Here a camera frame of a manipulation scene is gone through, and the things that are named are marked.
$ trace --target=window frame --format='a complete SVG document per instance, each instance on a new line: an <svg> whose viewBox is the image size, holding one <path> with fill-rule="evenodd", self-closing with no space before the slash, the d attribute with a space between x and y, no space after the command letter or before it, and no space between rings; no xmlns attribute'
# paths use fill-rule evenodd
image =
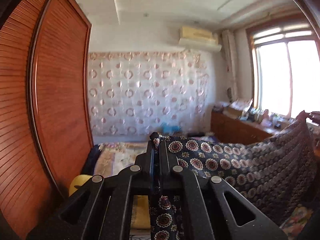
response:
<svg viewBox="0 0 320 240"><path fill-rule="evenodd" d="M264 38L264 37L269 37L277 34L283 34L283 33L289 33L289 32L296 32L296 31L308 31L312 30L313 34L312 35L307 35L307 36L297 36L297 37L288 37L288 38L282 38L279 40L274 40L274 41L268 41L268 42L263 42L260 44L254 44L254 39L253 36L256 33L259 33L264 30L276 28L276 27L281 27L284 25L290 25L290 24L296 24L296 23L309 23L307 18L303 14L295 14L295 15L290 15L286 17L280 17L277 19L273 19L267 22L264 22L259 25L255 25L253 27L249 27L246 29L246 35L247 35L247 40L248 40L248 45L249 45L249 54L250 54L250 62L251 62L251 68L252 68L252 98L253 98L253 107L254 108L259 108L261 107L261 100L262 100L262 84L261 84L261 71L259 70L259 50L257 48L264 46L264 45L269 45L269 44L275 44L275 43L281 43L284 42L286 44L287 48L287 55L288 55L288 62L289 62L289 67L290 67L290 108L289 108L289 113L287 114L286 117L291 117L291 110L292 110L292 70L291 70L291 61L290 61L290 56L289 56L289 49L288 49L288 42L290 41L306 41L306 40L313 40L316 43L317 51L318 51L318 56L320 60L320 44L319 44L319 39L316 35L316 32L310 25L309 28L301 28L301 29L296 29L296 30L289 30L289 31L280 31L278 33L273 33L270 35L266 35L263 37L255 38L255 40Z"/></svg>

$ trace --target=ceiling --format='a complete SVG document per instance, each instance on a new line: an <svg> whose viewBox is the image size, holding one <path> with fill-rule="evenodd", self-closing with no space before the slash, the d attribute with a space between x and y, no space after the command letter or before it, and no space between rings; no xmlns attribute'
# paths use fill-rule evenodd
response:
<svg viewBox="0 0 320 240"><path fill-rule="evenodd" d="M92 24L173 21L209 29L233 27L292 0L76 0Z"/></svg>

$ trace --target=wooden wardrobe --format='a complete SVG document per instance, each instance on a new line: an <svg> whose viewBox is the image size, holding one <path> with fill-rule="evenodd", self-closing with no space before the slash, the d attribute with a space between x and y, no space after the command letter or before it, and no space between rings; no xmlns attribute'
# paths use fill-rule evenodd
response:
<svg viewBox="0 0 320 240"><path fill-rule="evenodd" d="M0 30L0 210L24 239L68 196L92 147L91 24L75 0L17 4Z"/></svg>

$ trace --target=yellow pillow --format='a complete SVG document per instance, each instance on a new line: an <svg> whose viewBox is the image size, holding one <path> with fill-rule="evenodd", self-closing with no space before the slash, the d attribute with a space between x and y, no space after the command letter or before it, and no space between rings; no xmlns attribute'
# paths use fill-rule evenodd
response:
<svg viewBox="0 0 320 240"><path fill-rule="evenodd" d="M69 196L77 191L84 183L88 181L91 175L78 175L71 182ZM133 198L131 228L150 229L150 215L148 196L135 195Z"/></svg>

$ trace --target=bedspread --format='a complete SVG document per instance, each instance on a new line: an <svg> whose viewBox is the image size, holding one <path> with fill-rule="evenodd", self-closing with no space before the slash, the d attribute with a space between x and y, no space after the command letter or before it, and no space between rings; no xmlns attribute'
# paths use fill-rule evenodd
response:
<svg viewBox="0 0 320 240"><path fill-rule="evenodd" d="M94 174L110 177L134 164L137 155L145 153L148 142L142 143L102 143L101 155L96 163Z"/></svg>
<svg viewBox="0 0 320 240"><path fill-rule="evenodd" d="M196 176L218 175L225 179L277 225L290 216L316 174L308 127L305 119L299 116L279 134L247 146L164 136L156 132L150 138L155 147L165 140L167 150L177 155L179 165L191 169ZM179 205L179 196L152 197L152 237L183 239L181 215L176 208ZM167 217L164 226L159 220Z"/></svg>

